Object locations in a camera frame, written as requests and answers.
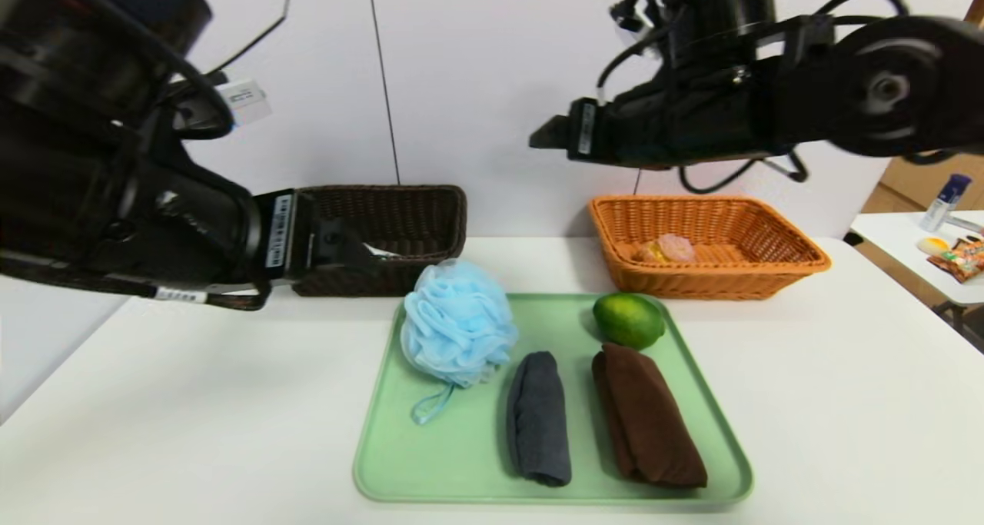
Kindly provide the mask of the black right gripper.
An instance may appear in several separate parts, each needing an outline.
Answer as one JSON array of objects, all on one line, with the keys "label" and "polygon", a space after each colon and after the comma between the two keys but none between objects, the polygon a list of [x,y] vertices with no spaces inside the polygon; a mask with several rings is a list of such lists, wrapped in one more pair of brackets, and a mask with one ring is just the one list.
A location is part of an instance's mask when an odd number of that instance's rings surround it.
[{"label": "black right gripper", "polygon": [[531,149],[566,149],[571,161],[618,168],[663,168],[661,97],[573,102],[570,115],[554,115],[528,137]]}]

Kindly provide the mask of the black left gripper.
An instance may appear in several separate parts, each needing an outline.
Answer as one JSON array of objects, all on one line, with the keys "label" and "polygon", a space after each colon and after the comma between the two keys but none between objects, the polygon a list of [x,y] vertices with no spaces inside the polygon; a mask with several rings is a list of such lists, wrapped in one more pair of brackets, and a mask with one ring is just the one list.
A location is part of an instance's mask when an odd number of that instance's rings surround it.
[{"label": "black left gripper", "polygon": [[162,230],[155,242],[157,284],[248,291],[298,282],[310,262],[315,270],[378,268],[354,228],[317,219],[298,189],[253,196],[197,165],[157,164],[155,190],[155,226]]}]

